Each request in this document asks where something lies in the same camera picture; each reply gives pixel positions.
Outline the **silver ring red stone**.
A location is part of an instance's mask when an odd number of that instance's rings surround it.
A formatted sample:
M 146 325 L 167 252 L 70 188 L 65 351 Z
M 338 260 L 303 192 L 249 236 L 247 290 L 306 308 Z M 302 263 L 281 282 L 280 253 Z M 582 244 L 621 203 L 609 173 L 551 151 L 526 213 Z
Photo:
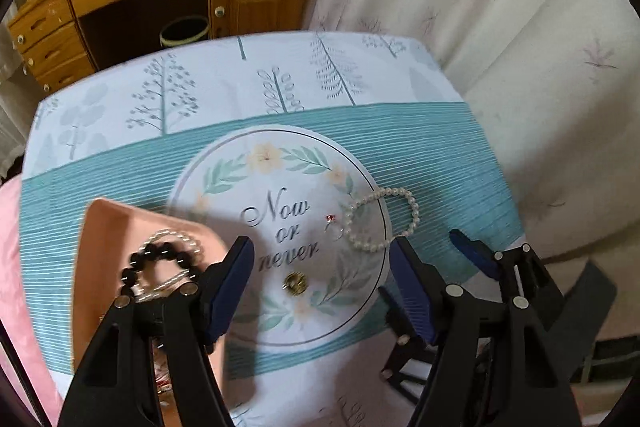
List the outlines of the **silver ring red stone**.
M 343 220 L 339 215 L 326 215 L 326 224 L 324 225 L 323 233 L 331 239 L 333 242 L 339 241 L 344 236 Z

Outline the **cream curtain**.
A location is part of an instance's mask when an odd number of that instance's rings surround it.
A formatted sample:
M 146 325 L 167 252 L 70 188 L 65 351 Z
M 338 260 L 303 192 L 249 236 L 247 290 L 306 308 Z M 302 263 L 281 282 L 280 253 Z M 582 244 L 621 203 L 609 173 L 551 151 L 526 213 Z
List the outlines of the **cream curtain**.
M 312 0 L 311 28 L 412 37 L 472 108 L 562 288 L 594 260 L 639 330 L 639 19 L 628 0 Z

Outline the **teal white printed tablecloth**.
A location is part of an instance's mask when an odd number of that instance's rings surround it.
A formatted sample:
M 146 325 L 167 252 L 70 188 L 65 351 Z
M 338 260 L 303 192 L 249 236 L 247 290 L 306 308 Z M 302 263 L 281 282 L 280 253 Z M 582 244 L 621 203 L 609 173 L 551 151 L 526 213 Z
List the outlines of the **teal white printed tablecloth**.
M 523 233 L 482 128 L 416 40 L 285 32 L 142 57 L 45 98 L 30 129 L 22 274 L 59 381 L 73 372 L 80 229 L 101 197 L 254 242 L 226 350 L 240 426 L 405 425 L 410 403 L 380 378 L 394 343 L 382 243 L 409 231 L 463 283 L 475 269 L 450 230 L 496 248 Z M 303 295 L 282 289 L 292 272 Z

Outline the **waste bin under desk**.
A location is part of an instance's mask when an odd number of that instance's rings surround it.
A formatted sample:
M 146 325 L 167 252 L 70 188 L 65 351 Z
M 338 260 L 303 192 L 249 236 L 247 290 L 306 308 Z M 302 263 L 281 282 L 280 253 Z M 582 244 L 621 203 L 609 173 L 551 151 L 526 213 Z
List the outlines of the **waste bin under desk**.
M 175 48 L 194 42 L 206 40 L 209 35 L 208 18 L 201 15 L 190 15 L 177 18 L 168 23 L 160 31 L 160 46 Z

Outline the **pink blanket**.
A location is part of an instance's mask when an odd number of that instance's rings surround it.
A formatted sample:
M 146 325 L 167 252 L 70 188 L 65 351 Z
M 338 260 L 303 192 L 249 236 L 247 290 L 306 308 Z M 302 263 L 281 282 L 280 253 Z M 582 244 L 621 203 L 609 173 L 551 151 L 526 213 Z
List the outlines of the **pink blanket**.
M 1 187 L 1 322 L 9 334 L 36 395 L 52 426 L 63 400 L 44 363 L 30 319 L 20 260 L 20 197 L 22 176 Z

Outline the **round gold brooch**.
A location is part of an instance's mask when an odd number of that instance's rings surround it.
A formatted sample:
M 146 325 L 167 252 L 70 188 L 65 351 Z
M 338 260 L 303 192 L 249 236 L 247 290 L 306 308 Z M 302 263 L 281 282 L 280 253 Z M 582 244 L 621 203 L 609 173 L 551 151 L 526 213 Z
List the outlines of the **round gold brooch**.
M 292 272 L 288 274 L 283 281 L 282 289 L 291 296 L 300 296 L 308 288 L 308 280 L 302 272 Z

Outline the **pink jewelry box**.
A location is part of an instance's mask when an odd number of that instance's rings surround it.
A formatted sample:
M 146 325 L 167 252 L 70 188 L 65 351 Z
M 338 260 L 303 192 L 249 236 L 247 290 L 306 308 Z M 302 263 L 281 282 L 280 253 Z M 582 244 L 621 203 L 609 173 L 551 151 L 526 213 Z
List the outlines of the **pink jewelry box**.
M 129 265 L 130 255 L 160 230 L 175 231 L 196 243 L 200 257 L 195 264 L 201 269 L 224 259 L 228 245 L 210 228 L 201 223 L 162 215 L 129 206 L 107 198 L 95 199 L 87 208 L 74 270 L 72 338 L 73 368 L 78 369 L 93 334 L 103 315 L 111 306 L 122 286 L 120 272 Z M 154 268 L 146 267 L 139 280 L 155 288 L 178 274 L 175 262 L 159 261 Z M 166 355 L 160 354 L 160 342 L 154 340 L 156 387 L 165 426 L 181 426 L 174 396 L 169 386 Z M 209 355 L 220 390 L 224 389 L 224 336 Z

